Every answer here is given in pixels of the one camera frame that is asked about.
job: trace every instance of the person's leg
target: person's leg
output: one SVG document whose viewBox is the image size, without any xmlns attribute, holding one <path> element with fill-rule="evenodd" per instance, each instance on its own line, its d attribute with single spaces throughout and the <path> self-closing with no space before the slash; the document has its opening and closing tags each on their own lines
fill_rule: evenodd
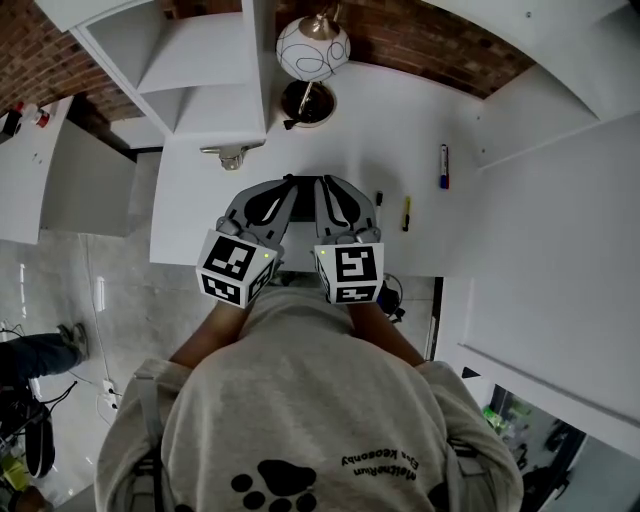
<svg viewBox="0 0 640 512">
<path fill-rule="evenodd" d="M 61 334 L 25 336 L 3 343 L 1 348 L 3 359 L 6 355 L 9 364 L 13 363 L 20 381 L 64 373 L 83 360 L 80 350 Z"/>
</svg>

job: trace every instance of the shoe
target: shoe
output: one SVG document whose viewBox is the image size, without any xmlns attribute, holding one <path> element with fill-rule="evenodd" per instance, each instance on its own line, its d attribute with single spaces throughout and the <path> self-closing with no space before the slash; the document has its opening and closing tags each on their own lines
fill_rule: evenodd
<svg viewBox="0 0 640 512">
<path fill-rule="evenodd" d="M 56 327 L 56 329 L 58 330 L 58 334 L 60 336 L 62 336 L 62 340 L 68 344 L 68 345 L 73 345 L 73 334 L 71 334 L 71 331 L 69 329 L 67 329 L 64 325 L 60 324 L 58 327 Z"/>
<path fill-rule="evenodd" d="M 80 351 L 83 361 L 89 359 L 89 340 L 87 339 L 87 333 L 84 330 L 84 326 L 82 324 L 75 324 L 73 326 L 72 343 Z"/>
</svg>

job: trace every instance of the jeans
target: jeans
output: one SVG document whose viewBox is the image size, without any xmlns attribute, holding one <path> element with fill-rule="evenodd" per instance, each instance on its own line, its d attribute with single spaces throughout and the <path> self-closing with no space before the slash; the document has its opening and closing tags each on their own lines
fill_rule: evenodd
<svg viewBox="0 0 640 512">
<path fill-rule="evenodd" d="M 59 334 L 36 334 L 0 343 L 0 384 L 26 383 L 69 371 L 82 354 Z"/>
</svg>

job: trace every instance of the backpack strap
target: backpack strap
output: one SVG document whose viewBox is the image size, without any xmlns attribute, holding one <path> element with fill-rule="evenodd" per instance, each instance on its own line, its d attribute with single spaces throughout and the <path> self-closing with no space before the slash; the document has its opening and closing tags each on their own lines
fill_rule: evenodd
<svg viewBox="0 0 640 512">
<path fill-rule="evenodd" d="M 154 377 L 145 374 L 135 374 L 138 398 L 142 407 L 142 416 L 149 435 L 153 464 L 153 495 L 155 511 L 175 510 L 175 500 L 171 492 L 169 475 L 160 458 L 160 448 L 164 425 L 160 418 L 158 403 L 158 385 Z"/>
<path fill-rule="evenodd" d="M 149 442 L 151 448 L 156 448 L 160 445 L 164 433 L 164 426 L 160 419 L 160 406 L 158 405 L 158 386 L 150 375 L 136 373 L 135 379 Z"/>
</svg>

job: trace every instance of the table lamp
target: table lamp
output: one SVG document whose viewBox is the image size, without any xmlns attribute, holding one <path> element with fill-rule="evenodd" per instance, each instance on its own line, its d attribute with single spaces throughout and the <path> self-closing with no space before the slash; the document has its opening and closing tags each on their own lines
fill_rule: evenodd
<svg viewBox="0 0 640 512">
<path fill-rule="evenodd" d="M 278 36 L 278 63 L 297 80 L 289 84 L 282 96 L 283 109 L 291 117 L 285 121 L 287 129 L 298 122 L 320 121 L 324 119 L 322 116 L 328 117 L 333 112 L 333 95 L 321 82 L 349 60 L 351 43 L 336 22 L 340 3 L 336 3 L 332 18 L 328 16 L 328 10 L 329 5 L 315 16 L 289 23 Z M 305 107 L 315 112 L 306 112 L 305 116 Z"/>
</svg>

